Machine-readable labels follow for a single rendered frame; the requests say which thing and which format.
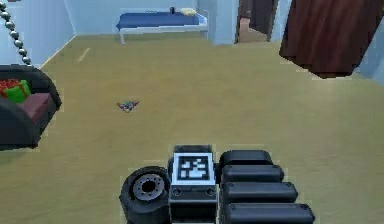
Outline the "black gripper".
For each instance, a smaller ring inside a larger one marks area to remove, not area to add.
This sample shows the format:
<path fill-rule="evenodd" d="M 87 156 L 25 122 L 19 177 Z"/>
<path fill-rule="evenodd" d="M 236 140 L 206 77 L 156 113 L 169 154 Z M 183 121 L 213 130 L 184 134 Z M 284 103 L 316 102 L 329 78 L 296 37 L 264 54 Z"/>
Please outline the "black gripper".
<path fill-rule="evenodd" d="M 127 224 L 170 224 L 167 170 L 146 166 L 124 181 L 119 200 Z"/>

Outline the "green and red gift box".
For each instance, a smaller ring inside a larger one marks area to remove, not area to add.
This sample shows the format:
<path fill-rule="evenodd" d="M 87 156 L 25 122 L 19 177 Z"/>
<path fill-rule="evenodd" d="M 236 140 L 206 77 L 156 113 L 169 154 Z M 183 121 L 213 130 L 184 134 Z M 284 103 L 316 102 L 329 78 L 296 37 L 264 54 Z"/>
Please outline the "green and red gift box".
<path fill-rule="evenodd" d="M 0 96 L 14 103 L 23 103 L 31 94 L 26 80 L 0 80 Z"/>

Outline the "bed with blue blanket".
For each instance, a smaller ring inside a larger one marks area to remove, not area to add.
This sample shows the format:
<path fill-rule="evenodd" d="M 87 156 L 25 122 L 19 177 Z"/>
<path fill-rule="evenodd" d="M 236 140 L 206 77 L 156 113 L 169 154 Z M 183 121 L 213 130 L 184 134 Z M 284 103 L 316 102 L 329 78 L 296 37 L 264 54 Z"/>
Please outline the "bed with blue blanket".
<path fill-rule="evenodd" d="M 126 35 L 207 31 L 208 19 L 198 13 L 124 13 L 119 17 L 116 28 L 120 43 L 125 44 Z"/>

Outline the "silver beaded lamp pole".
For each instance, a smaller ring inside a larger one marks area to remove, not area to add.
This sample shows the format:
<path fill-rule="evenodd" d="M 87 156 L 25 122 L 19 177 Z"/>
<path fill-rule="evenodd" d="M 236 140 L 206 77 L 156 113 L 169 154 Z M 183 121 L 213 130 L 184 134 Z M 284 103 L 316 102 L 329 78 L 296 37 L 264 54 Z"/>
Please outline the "silver beaded lamp pole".
<path fill-rule="evenodd" d="M 11 14 L 7 11 L 7 4 L 3 0 L 0 0 L 0 18 L 4 21 L 5 28 L 9 30 L 9 36 L 13 39 L 13 45 L 17 48 L 22 62 L 27 66 L 31 66 L 31 58 L 24 48 L 24 42 L 20 39 L 20 34 L 16 31 L 16 25 L 11 19 Z"/>

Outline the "dark brown room door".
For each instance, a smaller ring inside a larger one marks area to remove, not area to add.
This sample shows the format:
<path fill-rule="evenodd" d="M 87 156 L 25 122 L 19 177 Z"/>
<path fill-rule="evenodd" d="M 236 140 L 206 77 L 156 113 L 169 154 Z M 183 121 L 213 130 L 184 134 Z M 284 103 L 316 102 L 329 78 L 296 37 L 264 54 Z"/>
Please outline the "dark brown room door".
<path fill-rule="evenodd" d="M 236 43 L 270 42 L 278 0 L 239 0 Z"/>

